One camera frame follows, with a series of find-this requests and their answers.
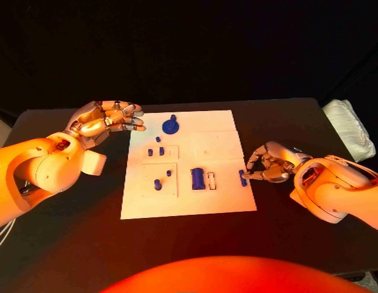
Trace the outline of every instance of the puzzle board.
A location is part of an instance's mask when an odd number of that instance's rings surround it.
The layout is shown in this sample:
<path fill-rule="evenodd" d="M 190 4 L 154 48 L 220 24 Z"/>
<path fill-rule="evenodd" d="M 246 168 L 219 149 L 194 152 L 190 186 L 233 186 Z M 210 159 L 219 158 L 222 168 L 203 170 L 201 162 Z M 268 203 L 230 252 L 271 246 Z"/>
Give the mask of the puzzle board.
<path fill-rule="evenodd" d="M 162 124 L 173 114 L 180 130 L 170 135 Z M 245 153 L 232 110 L 149 113 L 144 120 L 147 131 L 134 131 L 131 136 L 122 219 L 256 211 L 250 182 L 242 186 Z M 160 147 L 165 148 L 164 156 Z M 204 190 L 193 190 L 194 168 L 204 169 Z M 216 190 L 210 190 L 210 172 Z M 162 182 L 161 190 L 155 179 Z"/>

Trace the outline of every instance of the blue disc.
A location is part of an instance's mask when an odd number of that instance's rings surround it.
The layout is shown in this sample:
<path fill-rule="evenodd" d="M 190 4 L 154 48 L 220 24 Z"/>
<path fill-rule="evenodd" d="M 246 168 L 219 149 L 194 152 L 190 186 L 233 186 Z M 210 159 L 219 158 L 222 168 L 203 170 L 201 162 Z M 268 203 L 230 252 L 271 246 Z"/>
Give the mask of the blue disc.
<path fill-rule="evenodd" d="M 175 134 L 178 132 L 178 128 L 180 128 L 180 125 L 177 122 L 177 116 L 173 115 L 171 119 L 168 121 L 165 121 L 162 124 L 162 131 L 167 134 Z"/>

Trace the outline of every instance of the blue object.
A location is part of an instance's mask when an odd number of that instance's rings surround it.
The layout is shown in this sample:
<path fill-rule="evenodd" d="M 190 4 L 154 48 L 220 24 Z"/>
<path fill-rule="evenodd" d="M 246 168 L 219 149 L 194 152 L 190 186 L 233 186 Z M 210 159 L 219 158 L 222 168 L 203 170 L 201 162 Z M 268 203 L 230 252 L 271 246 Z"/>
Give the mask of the blue object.
<path fill-rule="evenodd" d="M 194 190 L 206 189 L 204 169 L 203 168 L 193 169 L 193 189 Z"/>
<path fill-rule="evenodd" d="M 245 174 L 245 171 L 240 170 L 240 181 L 242 181 L 242 186 L 246 187 L 249 185 L 247 180 L 242 177 L 242 175 Z"/>
<path fill-rule="evenodd" d="M 175 115 L 171 116 L 171 119 L 168 121 L 164 122 L 162 124 L 162 131 L 167 134 L 175 134 L 178 132 L 180 129 L 180 125 L 178 125 L 178 118 Z"/>
<path fill-rule="evenodd" d="M 155 189 L 161 190 L 162 189 L 161 180 L 155 179 L 154 183 L 155 183 Z"/>

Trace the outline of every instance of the robotic hand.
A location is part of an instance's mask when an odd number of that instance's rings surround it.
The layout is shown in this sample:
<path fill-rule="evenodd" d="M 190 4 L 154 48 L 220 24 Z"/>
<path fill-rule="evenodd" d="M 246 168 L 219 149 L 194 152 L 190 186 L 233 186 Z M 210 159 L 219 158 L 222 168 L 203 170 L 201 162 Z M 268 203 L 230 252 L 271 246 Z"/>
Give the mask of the robotic hand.
<path fill-rule="evenodd" d="M 252 172 L 262 159 L 266 170 Z M 369 172 L 373 179 L 350 165 Z M 291 197 L 309 211 L 338 223 L 348 214 L 357 216 L 378 230 L 378 173 L 337 156 L 315 159 L 299 149 L 276 142 L 266 143 L 249 159 L 246 179 L 285 182 L 295 174 L 295 191 Z"/>
<path fill-rule="evenodd" d="M 0 148 L 0 226 L 77 182 L 82 172 L 100 175 L 106 156 L 90 151 L 122 130 L 145 131 L 142 107 L 122 101 L 90 102 L 66 130 Z M 15 178 L 31 185 L 18 189 Z"/>

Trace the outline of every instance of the black table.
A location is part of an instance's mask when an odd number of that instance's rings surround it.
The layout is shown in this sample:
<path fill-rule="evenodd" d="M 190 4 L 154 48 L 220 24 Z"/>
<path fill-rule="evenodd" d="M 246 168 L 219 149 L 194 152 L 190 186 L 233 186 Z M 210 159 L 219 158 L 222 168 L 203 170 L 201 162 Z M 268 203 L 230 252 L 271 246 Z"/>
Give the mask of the black table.
<path fill-rule="evenodd" d="M 271 140 L 315 157 L 351 158 L 314 99 L 145 106 L 147 112 L 229 109 L 246 158 Z M 25 112 L 7 145 L 62 131 L 73 112 Z M 0 247 L 0 292 L 98 292 L 161 264 L 211 255 L 265 256 L 330 273 L 378 270 L 378 231 L 351 215 L 337 225 L 317 218 L 289 198 L 292 180 L 253 181 L 258 212 L 121 220 L 129 138 L 115 133 L 95 149 L 109 157 L 103 175 L 83 174 L 18 218 Z"/>

